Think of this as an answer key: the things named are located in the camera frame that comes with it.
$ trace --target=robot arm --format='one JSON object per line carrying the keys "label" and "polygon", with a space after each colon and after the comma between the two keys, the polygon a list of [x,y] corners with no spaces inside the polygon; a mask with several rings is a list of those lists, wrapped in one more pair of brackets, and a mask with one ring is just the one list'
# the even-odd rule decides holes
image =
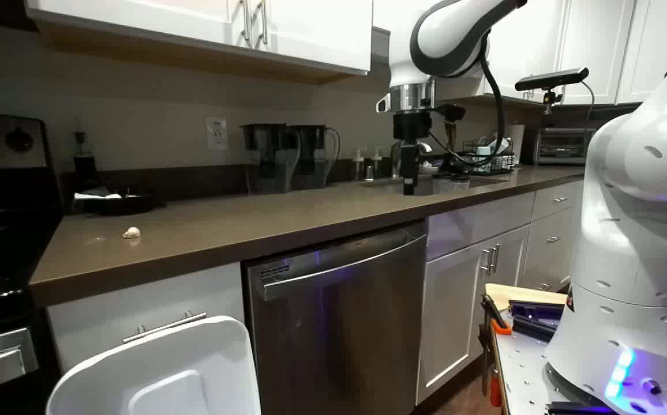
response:
{"label": "robot arm", "polygon": [[433,76],[462,76],[485,50],[495,24],[527,0],[440,0],[397,20],[390,36],[390,93],[377,104],[395,113],[395,138],[402,140],[405,194],[419,185],[419,138],[429,137],[435,101]]}

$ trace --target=white chair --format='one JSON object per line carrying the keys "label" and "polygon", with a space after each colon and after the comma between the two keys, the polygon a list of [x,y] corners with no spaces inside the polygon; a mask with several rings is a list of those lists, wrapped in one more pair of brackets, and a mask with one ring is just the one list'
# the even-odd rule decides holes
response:
{"label": "white chair", "polygon": [[216,317],[95,356],[56,385],[47,415],[262,415],[243,322]]}

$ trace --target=dishwasher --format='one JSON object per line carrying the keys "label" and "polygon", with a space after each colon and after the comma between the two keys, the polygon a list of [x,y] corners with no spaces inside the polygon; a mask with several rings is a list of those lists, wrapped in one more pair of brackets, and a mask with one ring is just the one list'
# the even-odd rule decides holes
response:
{"label": "dishwasher", "polygon": [[246,265],[264,415],[417,405],[428,224]]}

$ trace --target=kitchen counter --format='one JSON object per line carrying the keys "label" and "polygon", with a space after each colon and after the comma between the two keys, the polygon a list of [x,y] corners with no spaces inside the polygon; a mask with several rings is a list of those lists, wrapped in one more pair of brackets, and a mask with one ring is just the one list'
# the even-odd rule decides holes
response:
{"label": "kitchen counter", "polygon": [[[435,196],[402,196],[381,187],[183,200],[129,217],[66,217],[31,288],[43,306],[203,267],[262,258],[355,232],[425,220],[543,187],[579,181],[585,168],[523,167],[502,183]],[[140,240],[123,232],[136,225]]]}

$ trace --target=white robot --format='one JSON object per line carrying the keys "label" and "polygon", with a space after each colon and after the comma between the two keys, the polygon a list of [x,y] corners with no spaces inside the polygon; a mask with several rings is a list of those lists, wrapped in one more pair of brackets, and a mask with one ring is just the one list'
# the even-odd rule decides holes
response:
{"label": "white robot", "polygon": [[[380,101],[411,147],[405,194],[417,187],[417,142],[429,137],[433,76],[480,63],[487,30],[524,0],[428,4],[393,30],[390,94]],[[616,413],[667,413],[667,76],[592,140],[571,282],[573,305],[548,348],[553,368]]]}

